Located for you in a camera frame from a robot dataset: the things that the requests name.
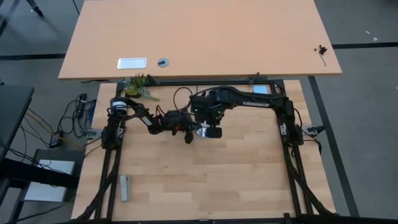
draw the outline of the black floor stripe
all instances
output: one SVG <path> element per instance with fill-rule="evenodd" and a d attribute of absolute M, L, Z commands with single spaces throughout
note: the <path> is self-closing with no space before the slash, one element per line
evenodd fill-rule
<path fill-rule="evenodd" d="M 325 132 L 328 137 L 328 142 L 330 146 L 331 156 L 333 157 L 333 162 L 335 163 L 338 178 L 343 188 L 344 197 L 346 199 L 347 207 L 349 213 L 352 217 L 359 217 L 358 208 L 356 206 L 354 195 L 349 185 L 347 173 L 344 169 L 343 161 L 341 160 L 340 151 L 338 150 L 335 134 L 331 128 L 328 113 L 326 112 L 325 105 L 323 104 L 322 96 L 317 84 L 315 77 L 310 76 L 308 80 L 311 84 L 311 89 L 315 97 L 315 102 L 317 103 L 318 111 L 321 116 L 323 125 L 325 126 Z"/>
<path fill-rule="evenodd" d="M 364 49 L 381 47 L 398 47 L 398 42 L 367 43 L 367 44 L 332 44 L 333 49 Z"/>
<path fill-rule="evenodd" d="M 0 60 L 36 60 L 36 59 L 55 59 L 65 58 L 65 54 L 37 54 L 37 55 L 5 55 L 0 56 Z"/>
<path fill-rule="evenodd" d="M 11 6 L 11 8 L 10 8 L 10 11 L 8 11 L 8 13 L 7 13 L 7 15 L 6 15 L 6 18 L 4 18 L 3 22 L 2 22 L 1 25 L 0 25 L 0 37 L 1 37 L 2 33 L 4 32 L 4 30 L 6 29 L 7 24 L 8 24 L 8 21 L 11 19 L 11 16 L 12 16 L 12 14 L 14 13 L 14 11 L 15 11 L 15 9 L 17 8 L 18 3 L 19 3 L 20 1 L 21 1 L 21 0 L 14 0 L 14 2 L 12 3 L 12 6 Z"/>

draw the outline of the wooden table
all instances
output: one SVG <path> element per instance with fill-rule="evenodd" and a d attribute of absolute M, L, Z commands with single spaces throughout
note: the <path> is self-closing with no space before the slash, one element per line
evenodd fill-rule
<path fill-rule="evenodd" d="M 137 101 L 153 112 L 156 104 L 164 111 L 172 110 L 172 97 L 178 87 L 151 87 L 149 91 L 160 102 Z M 237 88 L 252 91 L 249 85 Z M 311 124 L 300 82 L 286 80 L 285 90 L 304 125 Z M 115 83 L 100 86 L 93 128 L 106 126 L 106 108 L 115 92 Z M 188 94 L 183 90 L 177 93 L 177 106 L 185 105 Z M 118 186 L 113 220 L 273 218 L 285 212 L 294 214 L 275 113 L 238 107 L 225 114 L 221 139 L 202 139 L 194 134 L 191 144 L 184 143 L 183 133 L 154 136 L 139 119 L 128 121 L 119 174 L 131 175 L 131 200 L 120 201 Z M 96 146 L 93 143 L 86 151 Z M 308 186 L 327 209 L 334 211 L 317 144 L 306 141 L 300 152 Z M 98 190 L 104 154 L 105 150 L 97 149 L 84 161 L 73 218 L 84 211 Z"/>
<path fill-rule="evenodd" d="M 322 56 L 319 45 L 328 50 Z M 146 58 L 145 69 L 117 69 Z M 160 68 L 157 61 L 169 60 Z M 313 0 L 85 1 L 59 78 L 339 75 Z"/>

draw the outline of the green plant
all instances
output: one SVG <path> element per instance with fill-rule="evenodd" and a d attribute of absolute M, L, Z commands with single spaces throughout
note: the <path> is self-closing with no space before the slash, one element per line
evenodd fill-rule
<path fill-rule="evenodd" d="M 126 93 L 128 95 L 135 98 L 142 97 L 147 100 L 159 101 L 158 98 L 151 96 L 148 89 L 145 87 L 147 79 L 144 74 L 138 74 L 133 79 L 128 77 L 123 82 L 126 84 Z"/>

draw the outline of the floor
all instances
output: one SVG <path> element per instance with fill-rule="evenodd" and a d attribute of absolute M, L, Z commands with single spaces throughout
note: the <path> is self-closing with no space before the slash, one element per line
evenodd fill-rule
<path fill-rule="evenodd" d="M 0 56 L 59 54 L 68 48 L 78 14 L 70 0 L 36 0 L 45 14 L 39 18 L 25 0 L 0 0 Z M 315 0 L 332 44 L 398 41 L 398 1 L 395 0 Z M 76 0 L 81 9 L 83 0 Z M 359 214 L 363 217 L 396 218 L 398 213 L 398 48 L 336 50 L 343 75 L 320 77 L 317 82 L 335 132 Z M 0 79 L 8 85 L 35 87 L 32 108 L 56 126 L 66 104 L 79 93 L 95 99 L 98 83 L 58 80 L 63 59 L 0 61 Z M 320 116 L 307 78 L 301 78 L 314 124 Z M 43 136 L 50 136 L 32 123 Z M 74 139 L 84 144 L 83 139 Z M 341 185 L 325 134 L 322 159 L 337 212 L 348 215 Z M 27 136 L 28 155 L 44 149 L 42 142 Z M 24 147 L 19 131 L 12 144 Z M 62 146 L 56 150 L 73 150 Z M 10 190 L 0 208 L 0 223 L 8 220 L 18 190 Z M 26 203 L 20 217 L 46 211 L 58 203 Z M 70 218 L 72 204 L 21 223 L 56 223 Z"/>

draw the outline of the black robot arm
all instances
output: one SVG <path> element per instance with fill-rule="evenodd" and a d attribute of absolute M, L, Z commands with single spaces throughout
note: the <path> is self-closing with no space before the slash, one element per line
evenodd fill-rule
<path fill-rule="evenodd" d="M 133 115 L 127 115 L 127 109 L 134 110 Z M 121 135 L 119 126 L 121 121 L 128 121 L 133 118 L 139 118 L 148 128 L 151 134 L 159 134 L 163 131 L 159 119 L 149 113 L 142 103 L 136 103 L 125 97 L 116 97 L 111 100 L 111 107 L 108 108 L 108 125 L 102 132 L 103 149 L 113 149 L 119 147 L 119 137 Z"/>
<path fill-rule="evenodd" d="M 127 114 L 127 109 L 134 110 L 133 115 Z M 154 116 L 149 113 L 142 103 L 137 103 L 129 98 L 116 97 L 111 100 L 111 107 L 108 108 L 108 125 L 102 132 L 103 149 L 114 149 L 121 147 L 120 124 L 139 118 L 148 128 L 150 134 L 159 134 L 162 131 L 171 131 L 173 135 L 177 131 L 185 132 L 185 142 L 190 144 L 193 140 L 192 131 L 201 128 L 200 124 L 192 121 L 190 114 L 185 110 L 172 110 L 166 114 Z"/>
<path fill-rule="evenodd" d="M 295 124 L 293 102 L 285 95 L 248 93 L 231 86 L 219 86 L 193 95 L 190 104 L 196 122 L 206 122 L 210 126 L 206 130 L 209 138 L 221 137 L 221 128 L 218 128 L 217 125 L 220 125 L 226 109 L 233 109 L 236 106 L 252 106 L 273 109 L 285 140 L 294 145 L 303 144 L 301 128 Z"/>

